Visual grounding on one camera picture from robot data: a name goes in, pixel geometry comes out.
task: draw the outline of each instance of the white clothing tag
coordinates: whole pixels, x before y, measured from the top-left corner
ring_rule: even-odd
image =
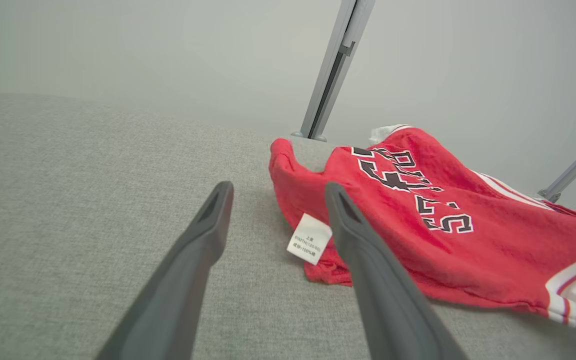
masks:
[[[328,225],[304,212],[286,250],[310,264],[317,265],[330,237],[332,230]]]

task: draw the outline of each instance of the gray fabric surface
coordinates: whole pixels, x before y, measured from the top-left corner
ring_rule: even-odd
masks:
[[[90,359],[212,187],[231,180],[195,359],[365,359],[353,290],[306,281],[271,136],[69,98],[0,95],[0,359]],[[333,146],[293,138],[309,169]],[[576,359],[576,328],[435,304],[474,359]]]

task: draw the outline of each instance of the jersey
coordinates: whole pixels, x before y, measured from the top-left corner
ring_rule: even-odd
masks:
[[[576,325],[576,212],[469,170],[421,129],[401,126],[368,149],[338,147],[322,172],[290,141],[270,148],[270,177],[292,228],[302,214],[329,223],[324,189],[343,186],[428,297],[514,308]],[[352,285],[329,241],[311,281]]]

